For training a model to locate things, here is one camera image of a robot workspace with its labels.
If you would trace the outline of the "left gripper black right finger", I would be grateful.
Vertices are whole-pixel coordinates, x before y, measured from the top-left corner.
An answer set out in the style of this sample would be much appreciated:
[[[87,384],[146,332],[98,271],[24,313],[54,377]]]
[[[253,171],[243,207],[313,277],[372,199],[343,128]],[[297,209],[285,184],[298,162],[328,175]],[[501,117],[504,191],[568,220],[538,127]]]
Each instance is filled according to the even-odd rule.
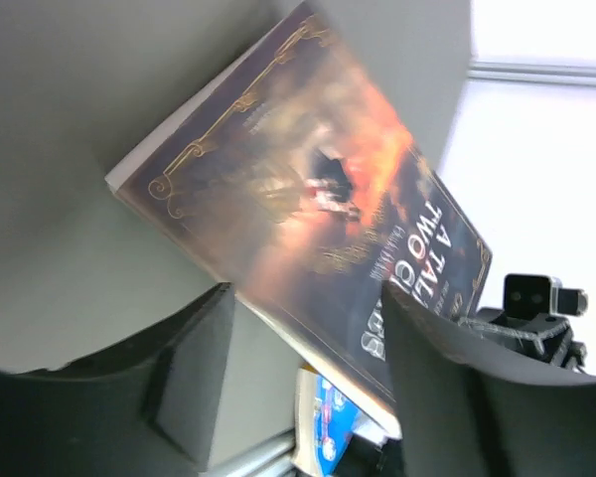
[[[596,476],[596,377],[522,356],[381,292],[407,476]]]

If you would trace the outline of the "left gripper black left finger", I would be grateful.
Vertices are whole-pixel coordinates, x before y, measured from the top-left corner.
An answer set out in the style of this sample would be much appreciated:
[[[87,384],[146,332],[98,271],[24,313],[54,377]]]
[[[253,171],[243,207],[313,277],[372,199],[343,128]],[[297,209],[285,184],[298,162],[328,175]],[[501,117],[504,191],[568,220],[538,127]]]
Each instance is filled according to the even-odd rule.
[[[233,318],[220,283],[60,369],[0,371],[0,476],[206,472]]]

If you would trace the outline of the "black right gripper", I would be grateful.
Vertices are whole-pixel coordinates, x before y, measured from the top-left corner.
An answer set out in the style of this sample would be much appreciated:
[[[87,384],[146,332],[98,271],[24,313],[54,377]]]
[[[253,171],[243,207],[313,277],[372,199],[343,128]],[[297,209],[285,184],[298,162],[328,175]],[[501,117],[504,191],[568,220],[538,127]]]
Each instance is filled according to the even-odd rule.
[[[475,316],[461,316],[459,325],[523,356],[570,371],[584,370],[586,346],[575,340],[564,316],[540,313],[530,319],[514,318],[486,307]]]

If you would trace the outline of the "blue cartoon paperback book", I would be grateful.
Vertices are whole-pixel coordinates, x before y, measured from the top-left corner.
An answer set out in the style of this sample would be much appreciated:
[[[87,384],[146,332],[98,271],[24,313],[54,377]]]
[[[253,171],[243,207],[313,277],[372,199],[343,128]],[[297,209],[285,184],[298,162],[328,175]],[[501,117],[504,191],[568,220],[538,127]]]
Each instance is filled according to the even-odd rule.
[[[299,369],[292,464],[300,476],[402,476],[399,444],[311,366]]]

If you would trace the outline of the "dark Tale of Two Cities book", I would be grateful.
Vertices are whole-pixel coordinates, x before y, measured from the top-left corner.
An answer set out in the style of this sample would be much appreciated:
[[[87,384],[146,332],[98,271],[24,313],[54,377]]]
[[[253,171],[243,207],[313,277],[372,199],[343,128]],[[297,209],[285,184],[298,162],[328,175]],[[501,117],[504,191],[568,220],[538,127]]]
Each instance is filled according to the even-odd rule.
[[[493,257],[312,1],[106,182],[391,434],[383,283],[438,315],[471,314]]]

